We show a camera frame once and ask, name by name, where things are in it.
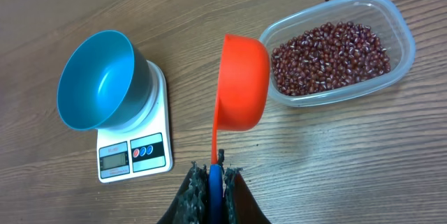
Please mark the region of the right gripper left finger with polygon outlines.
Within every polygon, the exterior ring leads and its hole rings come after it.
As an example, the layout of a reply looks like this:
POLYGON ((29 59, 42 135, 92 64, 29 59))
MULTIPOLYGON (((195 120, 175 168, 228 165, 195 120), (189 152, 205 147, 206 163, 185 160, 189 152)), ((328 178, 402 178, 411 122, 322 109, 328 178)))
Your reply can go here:
POLYGON ((201 224, 207 222, 208 173, 195 161, 165 214, 157 224, 201 224))

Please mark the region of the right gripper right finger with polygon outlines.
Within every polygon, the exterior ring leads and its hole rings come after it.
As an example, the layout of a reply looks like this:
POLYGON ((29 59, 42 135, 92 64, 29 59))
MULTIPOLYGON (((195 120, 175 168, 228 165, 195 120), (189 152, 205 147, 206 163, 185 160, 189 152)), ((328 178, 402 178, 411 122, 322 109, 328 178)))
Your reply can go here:
POLYGON ((223 223, 271 224, 249 190, 241 171, 241 168, 228 167, 224 174, 226 189, 223 201, 223 223))

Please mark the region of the orange scoop with blue handle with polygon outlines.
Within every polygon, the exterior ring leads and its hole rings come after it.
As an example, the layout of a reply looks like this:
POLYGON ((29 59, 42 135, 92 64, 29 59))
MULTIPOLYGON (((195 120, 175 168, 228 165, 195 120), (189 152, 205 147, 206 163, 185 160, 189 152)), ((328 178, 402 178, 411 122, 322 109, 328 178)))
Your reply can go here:
POLYGON ((260 41, 225 35, 212 127, 207 207, 209 223, 223 223, 226 184, 218 159, 218 131, 246 131, 260 121, 268 94, 269 74, 268 52, 260 41))

